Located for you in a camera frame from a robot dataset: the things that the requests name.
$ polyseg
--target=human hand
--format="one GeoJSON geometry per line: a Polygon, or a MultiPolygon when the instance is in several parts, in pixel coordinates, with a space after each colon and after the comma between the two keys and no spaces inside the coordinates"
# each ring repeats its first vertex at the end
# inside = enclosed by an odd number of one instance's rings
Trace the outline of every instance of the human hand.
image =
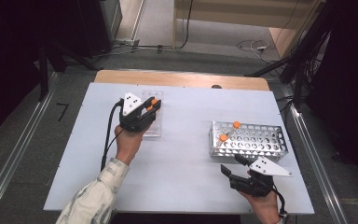
{"type": "Polygon", "coordinates": [[[276,224],[280,221],[278,214],[277,194],[271,191],[266,197],[253,197],[252,195],[238,191],[253,207],[258,219],[264,223],[276,224]]]}
{"type": "Polygon", "coordinates": [[[116,139],[116,159],[130,165],[133,158],[135,158],[135,154],[138,152],[139,147],[141,146],[144,133],[149,129],[149,127],[145,128],[140,133],[129,133],[118,125],[115,128],[115,135],[118,135],[116,139]]]}

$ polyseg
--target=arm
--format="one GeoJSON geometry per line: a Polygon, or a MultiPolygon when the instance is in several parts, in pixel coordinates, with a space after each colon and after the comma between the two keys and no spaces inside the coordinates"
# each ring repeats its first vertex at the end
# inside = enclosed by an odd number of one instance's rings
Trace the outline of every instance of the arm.
{"type": "MultiPolygon", "coordinates": [[[[81,189],[62,210],[57,224],[66,223],[107,223],[109,221],[116,195],[130,170],[130,163],[142,142],[142,133],[123,131],[117,137],[117,154],[107,163],[100,175],[81,189]]],[[[117,126],[115,135],[122,129],[117,126]]]]}
{"type": "Polygon", "coordinates": [[[249,201],[258,219],[263,224],[281,223],[281,219],[278,214],[277,195],[275,192],[270,192],[264,198],[256,198],[240,191],[238,191],[238,193],[249,201]]]}

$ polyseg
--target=striped shirt sleeve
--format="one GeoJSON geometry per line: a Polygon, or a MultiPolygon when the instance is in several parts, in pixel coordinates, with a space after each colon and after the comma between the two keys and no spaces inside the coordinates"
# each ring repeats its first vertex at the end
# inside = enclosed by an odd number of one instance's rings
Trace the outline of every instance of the striped shirt sleeve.
{"type": "Polygon", "coordinates": [[[116,195],[130,167],[112,158],[100,175],[81,189],[62,210],[57,224],[107,223],[116,195]]]}

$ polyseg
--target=test tube rack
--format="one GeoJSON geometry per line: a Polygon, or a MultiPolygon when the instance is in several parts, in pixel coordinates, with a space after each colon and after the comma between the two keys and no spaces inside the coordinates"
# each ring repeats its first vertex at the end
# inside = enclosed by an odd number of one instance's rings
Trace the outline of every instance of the test tube rack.
{"type": "Polygon", "coordinates": [[[288,153],[281,126],[242,124],[227,141],[221,143],[219,136],[228,133],[232,124],[232,122],[212,122],[211,157],[234,161],[234,155],[240,154],[250,161],[256,161],[259,156],[279,161],[288,153]]]}

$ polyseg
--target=wire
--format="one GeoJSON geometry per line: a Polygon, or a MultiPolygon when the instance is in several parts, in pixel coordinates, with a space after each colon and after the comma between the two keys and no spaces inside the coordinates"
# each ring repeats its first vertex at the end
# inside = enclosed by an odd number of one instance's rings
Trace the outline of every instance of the wire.
{"type": "Polygon", "coordinates": [[[252,43],[251,43],[251,50],[252,50],[252,52],[254,53],[254,55],[257,56],[259,59],[263,60],[263,61],[266,62],[266,63],[272,63],[272,62],[270,62],[270,61],[265,60],[263,57],[261,57],[261,54],[263,53],[264,50],[261,50],[261,53],[260,53],[260,54],[258,54],[258,53],[255,52],[255,50],[253,49],[253,44],[254,44],[255,42],[257,42],[257,41],[252,41],[252,43]]]}
{"type": "Polygon", "coordinates": [[[263,186],[264,188],[266,188],[266,189],[269,189],[269,190],[274,191],[274,192],[278,195],[279,200],[281,201],[280,217],[286,217],[286,216],[287,216],[287,212],[284,210],[285,201],[284,201],[283,196],[280,194],[280,192],[279,192],[277,189],[275,189],[276,187],[275,187],[275,188],[271,188],[270,186],[268,186],[268,185],[267,185],[266,183],[264,183],[263,181],[258,180],[258,179],[253,178],[253,177],[251,177],[251,178],[252,178],[252,180],[254,180],[254,182],[256,182],[257,184],[262,185],[262,186],[263,186]]]}
{"type": "MultiPolygon", "coordinates": [[[[185,5],[185,0],[182,0],[182,6],[185,5]]],[[[185,39],[185,8],[182,10],[182,38],[185,39]]]]}
{"type": "Polygon", "coordinates": [[[282,98],[278,98],[278,99],[275,99],[275,101],[281,101],[281,100],[287,100],[287,99],[293,99],[293,98],[295,98],[295,96],[294,95],[291,95],[291,96],[284,96],[284,97],[282,97],[282,98]]]}
{"type": "Polygon", "coordinates": [[[286,105],[285,105],[282,109],[280,109],[279,112],[282,112],[284,109],[286,109],[287,107],[289,107],[292,103],[293,103],[293,99],[291,99],[290,101],[288,101],[288,102],[286,103],[286,105]]]}
{"type": "Polygon", "coordinates": [[[126,54],[126,53],[133,53],[133,52],[143,51],[143,50],[147,50],[147,49],[133,49],[133,50],[130,50],[130,51],[123,51],[123,52],[119,52],[119,53],[109,53],[109,54],[105,54],[105,55],[120,55],[120,54],[126,54]]]}
{"type": "Polygon", "coordinates": [[[316,75],[316,71],[319,68],[319,64],[317,62],[320,62],[319,59],[317,59],[317,56],[320,52],[320,49],[322,45],[326,42],[326,40],[330,37],[330,32],[326,32],[322,35],[321,40],[319,40],[318,43],[316,43],[314,49],[311,50],[310,57],[308,60],[305,61],[305,69],[303,76],[303,86],[308,91],[312,91],[312,80],[316,75]]]}
{"type": "Polygon", "coordinates": [[[186,39],[185,42],[182,44],[181,47],[179,48],[173,48],[172,46],[164,46],[164,45],[157,45],[157,46],[150,46],[150,45],[137,45],[137,46],[132,46],[132,45],[126,45],[128,47],[133,47],[133,48],[146,48],[146,49],[170,49],[170,50],[179,50],[185,47],[187,40],[188,40],[188,27],[190,24],[190,17],[191,17],[191,11],[193,8],[193,2],[194,0],[191,0],[190,2],[190,8],[188,10],[188,14],[187,14],[187,24],[186,24],[186,39]]]}
{"type": "Polygon", "coordinates": [[[110,130],[111,130],[111,126],[112,126],[112,117],[113,114],[115,113],[115,110],[118,106],[122,106],[124,104],[124,99],[120,99],[120,101],[118,101],[117,103],[115,103],[115,105],[113,106],[112,110],[110,111],[110,115],[109,115],[109,121],[107,124],[107,132],[106,132],[106,140],[105,140],[105,147],[103,150],[103,158],[101,161],[101,171],[103,170],[105,164],[106,164],[106,155],[107,152],[109,151],[110,146],[112,145],[113,141],[116,140],[116,138],[121,134],[121,132],[115,136],[115,138],[112,140],[112,142],[109,144],[109,136],[110,136],[110,130]]]}
{"type": "Polygon", "coordinates": [[[281,36],[281,33],[282,33],[282,30],[284,30],[284,29],[286,28],[286,26],[287,26],[287,25],[290,23],[290,21],[292,20],[293,15],[295,14],[295,11],[296,11],[298,2],[299,2],[299,0],[296,1],[296,5],[295,5],[295,7],[294,7],[293,10],[292,10],[292,14],[290,15],[289,21],[287,21],[287,23],[283,26],[283,28],[282,28],[282,29],[280,30],[280,32],[278,33],[278,37],[277,37],[277,39],[275,40],[275,43],[278,43],[279,37],[281,36]]]}
{"type": "Polygon", "coordinates": [[[252,49],[244,49],[243,45],[241,45],[242,43],[246,43],[246,42],[251,42],[250,48],[252,47],[252,44],[259,43],[259,42],[267,44],[267,45],[263,45],[263,46],[260,46],[260,47],[266,47],[266,49],[269,47],[269,42],[267,40],[253,40],[253,39],[242,40],[239,43],[237,43],[235,46],[237,47],[237,49],[240,49],[240,50],[243,50],[243,51],[251,51],[252,49]]]}

